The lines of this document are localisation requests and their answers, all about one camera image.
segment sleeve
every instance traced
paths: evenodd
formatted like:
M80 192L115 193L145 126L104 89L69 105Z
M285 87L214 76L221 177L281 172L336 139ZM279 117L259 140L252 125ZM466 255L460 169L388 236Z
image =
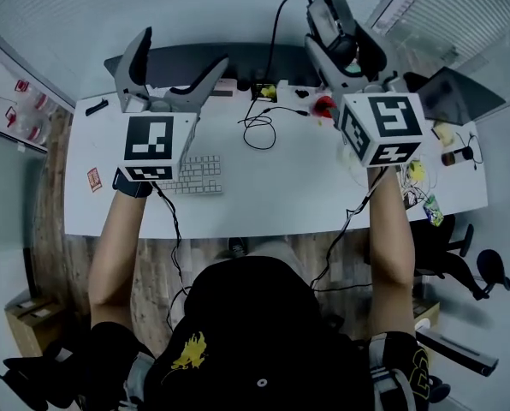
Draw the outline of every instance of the sleeve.
M412 335L388 332L369 342L375 410L426 411L430 395L428 355Z
M89 333L87 343L87 409L118 409L127 399L124 383L137 355L149 349L127 327L117 323L99 323Z

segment forearm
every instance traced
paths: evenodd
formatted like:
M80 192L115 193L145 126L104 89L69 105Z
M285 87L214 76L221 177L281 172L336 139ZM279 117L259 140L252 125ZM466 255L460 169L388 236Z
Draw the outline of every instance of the forearm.
M379 171L368 170L370 184ZM415 249L394 166L371 196L370 248L373 280L412 286Z
M116 192L93 257L90 305L129 308L139 230L146 198Z

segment red sticker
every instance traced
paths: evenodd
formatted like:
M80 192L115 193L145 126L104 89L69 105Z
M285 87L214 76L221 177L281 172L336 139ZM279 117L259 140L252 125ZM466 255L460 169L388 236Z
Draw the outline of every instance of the red sticker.
M93 168L87 173L87 179L90 182L90 187L92 188L92 192L99 190L103 184L101 184L101 179L99 178L98 168Z

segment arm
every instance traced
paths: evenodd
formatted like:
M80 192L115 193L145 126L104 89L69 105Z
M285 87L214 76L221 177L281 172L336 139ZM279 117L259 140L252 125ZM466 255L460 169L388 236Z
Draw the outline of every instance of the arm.
M146 198L117 191L90 270L92 327L110 321L132 329L129 307L139 230Z
M379 171L368 170L369 184ZM370 250L373 280L371 335L386 331L413 335L415 248L394 167L388 169L371 196Z

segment shoe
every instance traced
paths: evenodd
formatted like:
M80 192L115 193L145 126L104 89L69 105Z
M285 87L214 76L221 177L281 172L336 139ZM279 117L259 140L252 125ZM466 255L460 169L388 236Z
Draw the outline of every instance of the shoe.
M229 237L228 250L233 252L236 257L245 256L247 253L246 243L241 237Z

